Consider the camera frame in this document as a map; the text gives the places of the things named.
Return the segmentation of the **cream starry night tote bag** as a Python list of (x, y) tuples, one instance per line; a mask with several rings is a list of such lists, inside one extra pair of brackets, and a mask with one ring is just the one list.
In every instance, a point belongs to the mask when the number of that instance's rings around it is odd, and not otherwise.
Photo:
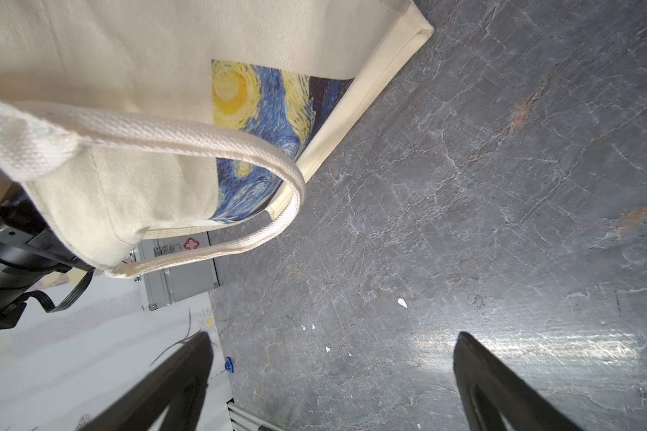
[(112, 278), (250, 251), (433, 32), (412, 1), (0, 1), (0, 171)]

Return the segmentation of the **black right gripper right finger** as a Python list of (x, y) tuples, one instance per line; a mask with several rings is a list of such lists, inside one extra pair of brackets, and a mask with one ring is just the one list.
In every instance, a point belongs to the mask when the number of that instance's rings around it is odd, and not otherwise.
[(578, 430), (468, 332), (458, 334), (454, 374), (471, 430)]

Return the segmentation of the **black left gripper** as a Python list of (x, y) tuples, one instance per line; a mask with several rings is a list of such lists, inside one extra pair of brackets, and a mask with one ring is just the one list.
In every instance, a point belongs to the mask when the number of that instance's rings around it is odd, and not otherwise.
[[(32, 288), (48, 275), (72, 269), (84, 271), (84, 276), (58, 305)], [(0, 201), (0, 330), (16, 326), (31, 298), (47, 314), (70, 308), (86, 292), (94, 274), (94, 267), (57, 238), (21, 186), (12, 184)]]

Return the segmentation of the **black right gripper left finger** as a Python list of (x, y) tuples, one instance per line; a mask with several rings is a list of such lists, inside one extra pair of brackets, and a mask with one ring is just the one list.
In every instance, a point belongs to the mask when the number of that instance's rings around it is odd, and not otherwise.
[(208, 333), (192, 336), (163, 364), (88, 422), (84, 429), (149, 430), (161, 418), (162, 430), (195, 430), (213, 358)]

